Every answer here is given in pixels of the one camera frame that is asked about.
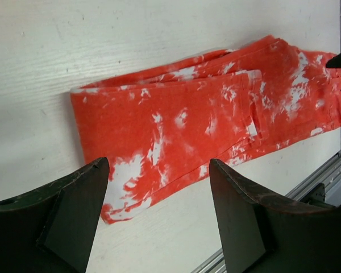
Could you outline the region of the red tie-dye trousers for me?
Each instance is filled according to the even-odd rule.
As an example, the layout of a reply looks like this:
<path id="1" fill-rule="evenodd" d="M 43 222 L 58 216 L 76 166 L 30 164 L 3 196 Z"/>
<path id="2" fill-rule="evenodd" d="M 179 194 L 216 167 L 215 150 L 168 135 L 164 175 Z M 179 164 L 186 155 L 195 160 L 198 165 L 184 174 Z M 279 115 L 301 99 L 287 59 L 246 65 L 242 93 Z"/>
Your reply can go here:
<path id="1" fill-rule="evenodd" d="M 109 161 L 101 218 L 127 221 L 209 175 L 341 127 L 333 53 L 266 36 L 70 92 L 86 162 Z"/>

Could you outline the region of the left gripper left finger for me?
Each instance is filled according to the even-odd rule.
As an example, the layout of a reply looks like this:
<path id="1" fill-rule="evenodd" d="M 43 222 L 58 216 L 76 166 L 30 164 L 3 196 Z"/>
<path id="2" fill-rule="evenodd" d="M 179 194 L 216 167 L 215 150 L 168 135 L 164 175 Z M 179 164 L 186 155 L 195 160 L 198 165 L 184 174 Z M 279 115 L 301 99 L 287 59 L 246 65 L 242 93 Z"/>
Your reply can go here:
<path id="1" fill-rule="evenodd" d="M 98 158 L 0 201 L 0 272 L 85 272 L 109 175 Z"/>

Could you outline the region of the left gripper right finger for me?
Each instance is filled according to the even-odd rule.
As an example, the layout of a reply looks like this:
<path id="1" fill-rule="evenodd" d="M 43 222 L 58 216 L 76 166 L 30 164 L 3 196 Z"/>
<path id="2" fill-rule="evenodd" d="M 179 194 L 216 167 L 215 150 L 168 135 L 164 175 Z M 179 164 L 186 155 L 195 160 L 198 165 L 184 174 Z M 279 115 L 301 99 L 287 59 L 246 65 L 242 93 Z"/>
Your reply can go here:
<path id="1" fill-rule="evenodd" d="M 290 199 L 219 159 L 209 174 L 227 272 L 341 272 L 341 205 Z"/>

